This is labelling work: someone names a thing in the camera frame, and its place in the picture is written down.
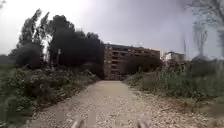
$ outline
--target sky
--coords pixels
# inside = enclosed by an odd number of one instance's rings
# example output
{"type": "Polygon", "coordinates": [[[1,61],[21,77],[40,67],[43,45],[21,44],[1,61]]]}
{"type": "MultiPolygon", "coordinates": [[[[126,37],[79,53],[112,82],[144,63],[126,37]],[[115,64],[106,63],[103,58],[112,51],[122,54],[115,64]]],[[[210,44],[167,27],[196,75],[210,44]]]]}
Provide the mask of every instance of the sky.
{"type": "MultiPolygon", "coordinates": [[[[75,27],[94,32],[104,43],[142,46],[196,56],[192,23],[183,8],[186,0],[7,0],[0,10],[0,54],[16,46],[24,21],[40,8],[43,13],[65,15],[75,27]]],[[[208,27],[205,54],[219,58],[217,33],[208,27]]]]}

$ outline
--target dirt road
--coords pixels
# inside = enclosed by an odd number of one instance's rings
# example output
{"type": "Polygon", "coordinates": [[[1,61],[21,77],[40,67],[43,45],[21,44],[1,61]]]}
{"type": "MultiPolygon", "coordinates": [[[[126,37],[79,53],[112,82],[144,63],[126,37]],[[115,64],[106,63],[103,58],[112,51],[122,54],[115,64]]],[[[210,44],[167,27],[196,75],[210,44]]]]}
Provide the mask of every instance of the dirt road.
{"type": "Polygon", "coordinates": [[[152,128],[195,128],[207,119],[182,114],[168,101],[153,95],[136,95],[119,81],[101,81],[64,102],[38,113],[25,127],[69,128],[84,119],[88,128],[133,128],[144,120],[152,128]]]}

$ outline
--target tree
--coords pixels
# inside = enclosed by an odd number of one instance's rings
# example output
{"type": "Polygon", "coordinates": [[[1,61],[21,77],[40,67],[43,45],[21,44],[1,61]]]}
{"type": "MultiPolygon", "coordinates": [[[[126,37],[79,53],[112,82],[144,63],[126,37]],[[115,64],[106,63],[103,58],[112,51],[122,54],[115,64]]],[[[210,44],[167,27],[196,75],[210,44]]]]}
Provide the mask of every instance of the tree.
{"type": "Polygon", "coordinates": [[[5,0],[0,0],[0,10],[3,8],[3,5],[6,3],[5,0]]]}
{"type": "Polygon", "coordinates": [[[97,34],[76,31],[74,24],[63,15],[54,16],[49,24],[51,63],[55,66],[83,67],[100,77],[104,76],[104,45],[97,34]]]}
{"type": "MultiPolygon", "coordinates": [[[[196,8],[196,16],[206,16],[205,23],[224,26],[224,10],[222,0],[193,0],[191,7],[196,8]]],[[[224,56],[224,30],[219,30],[220,43],[224,56]]]]}
{"type": "Polygon", "coordinates": [[[194,24],[194,41],[196,43],[200,56],[203,56],[203,49],[206,40],[207,40],[207,31],[205,30],[204,24],[196,22],[194,24]]]}
{"type": "Polygon", "coordinates": [[[153,56],[130,56],[125,64],[125,74],[135,74],[138,71],[154,71],[161,66],[161,60],[153,56]]]}
{"type": "Polygon", "coordinates": [[[18,67],[26,66],[28,68],[39,68],[43,62],[43,40],[47,35],[48,15],[47,13],[37,25],[42,11],[36,10],[31,18],[28,18],[21,31],[19,42],[16,48],[10,53],[18,67]]]}
{"type": "Polygon", "coordinates": [[[12,61],[10,60],[9,56],[4,55],[4,54],[0,55],[0,65],[1,64],[11,64],[11,63],[12,63],[12,61]]]}

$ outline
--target tall grass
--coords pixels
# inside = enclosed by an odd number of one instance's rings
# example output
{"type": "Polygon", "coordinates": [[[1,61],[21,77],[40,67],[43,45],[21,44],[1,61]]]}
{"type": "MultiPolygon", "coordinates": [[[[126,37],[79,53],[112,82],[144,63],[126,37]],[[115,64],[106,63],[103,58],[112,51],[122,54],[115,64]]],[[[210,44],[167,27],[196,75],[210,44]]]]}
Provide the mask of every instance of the tall grass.
{"type": "Polygon", "coordinates": [[[0,126],[19,127],[36,111],[64,100],[95,79],[58,70],[2,69],[0,126]]]}
{"type": "Polygon", "coordinates": [[[133,85],[134,81],[140,90],[154,94],[205,100],[224,96],[223,76],[223,73],[221,75],[209,73],[194,77],[187,70],[173,70],[137,74],[132,76],[132,80],[129,78],[128,82],[133,85]]]}

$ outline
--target brick building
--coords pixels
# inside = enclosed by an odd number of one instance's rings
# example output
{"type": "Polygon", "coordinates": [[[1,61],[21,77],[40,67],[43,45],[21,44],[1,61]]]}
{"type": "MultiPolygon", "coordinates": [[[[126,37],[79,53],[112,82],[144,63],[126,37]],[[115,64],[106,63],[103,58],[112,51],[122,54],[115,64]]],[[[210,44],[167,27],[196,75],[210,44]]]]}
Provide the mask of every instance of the brick building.
{"type": "Polygon", "coordinates": [[[160,58],[160,51],[114,44],[105,44],[104,73],[106,79],[121,79],[124,74],[126,57],[128,56],[155,56],[160,58]]]}

